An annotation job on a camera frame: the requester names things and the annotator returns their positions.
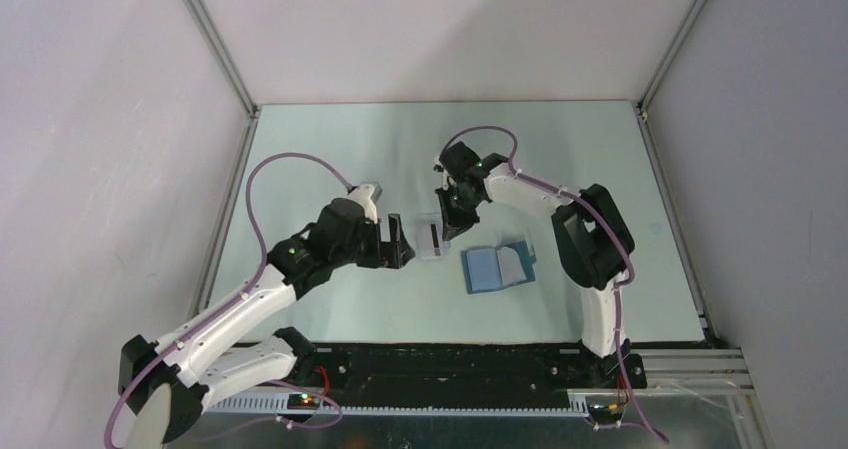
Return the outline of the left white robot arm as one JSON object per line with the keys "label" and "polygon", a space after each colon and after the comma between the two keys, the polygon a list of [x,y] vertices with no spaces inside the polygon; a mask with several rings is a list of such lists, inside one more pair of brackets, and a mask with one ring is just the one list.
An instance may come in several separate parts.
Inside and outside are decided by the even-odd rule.
{"label": "left white robot arm", "polygon": [[251,347],[236,344],[339,268],[401,269],[411,261],[415,252],[400,216],[390,214],[390,237],[382,240],[374,209],[351,196],[332,200],[316,222],[265,253],[257,272],[225,300],[156,341],[128,340],[118,378],[118,406],[136,417],[127,447],[160,448],[211,407],[255,386],[311,381],[316,348],[293,327]]}

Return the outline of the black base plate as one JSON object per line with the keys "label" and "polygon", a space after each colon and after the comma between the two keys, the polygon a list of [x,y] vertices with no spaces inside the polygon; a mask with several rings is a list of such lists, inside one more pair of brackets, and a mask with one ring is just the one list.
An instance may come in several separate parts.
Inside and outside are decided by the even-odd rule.
{"label": "black base plate", "polygon": [[327,388],[340,405],[401,409],[562,409],[578,390],[647,386],[630,351],[596,357],[579,343],[324,343],[287,381]]}

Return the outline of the clear plastic card box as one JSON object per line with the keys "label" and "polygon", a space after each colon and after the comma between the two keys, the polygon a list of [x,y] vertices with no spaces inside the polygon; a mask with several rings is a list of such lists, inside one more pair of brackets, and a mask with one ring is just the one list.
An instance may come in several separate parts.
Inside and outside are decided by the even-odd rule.
{"label": "clear plastic card box", "polygon": [[419,214],[413,219],[416,257],[423,261],[444,259],[450,242],[444,239],[443,220],[440,213]]}

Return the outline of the blue leather card holder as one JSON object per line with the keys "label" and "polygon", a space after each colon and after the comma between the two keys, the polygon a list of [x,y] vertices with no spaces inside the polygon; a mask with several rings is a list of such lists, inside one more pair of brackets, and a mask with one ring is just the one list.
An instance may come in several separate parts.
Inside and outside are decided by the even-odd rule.
{"label": "blue leather card holder", "polygon": [[498,292],[535,282],[536,261],[527,240],[464,250],[461,263],[466,292],[471,295]]}

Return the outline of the aluminium frame rail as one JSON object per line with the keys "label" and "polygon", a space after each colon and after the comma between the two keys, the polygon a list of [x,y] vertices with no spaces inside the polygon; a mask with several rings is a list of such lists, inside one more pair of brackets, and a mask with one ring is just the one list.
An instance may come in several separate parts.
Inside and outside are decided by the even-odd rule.
{"label": "aluminium frame rail", "polygon": [[183,0],[183,3],[240,107],[249,118],[253,118],[258,110],[258,105],[250,94],[207,4],[204,0]]}

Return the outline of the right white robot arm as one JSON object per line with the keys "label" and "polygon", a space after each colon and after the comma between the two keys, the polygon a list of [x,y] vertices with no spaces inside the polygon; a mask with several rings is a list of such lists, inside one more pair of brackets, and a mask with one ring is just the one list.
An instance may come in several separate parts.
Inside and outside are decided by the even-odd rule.
{"label": "right white robot arm", "polygon": [[634,279],[635,242],[609,191],[594,184],[572,193],[521,173],[501,154],[480,157],[462,142],[446,146],[434,169],[442,176],[435,192],[446,240],[479,223],[482,203],[550,221],[561,266],[581,288],[583,377],[596,387],[614,382],[630,391],[621,292]]}

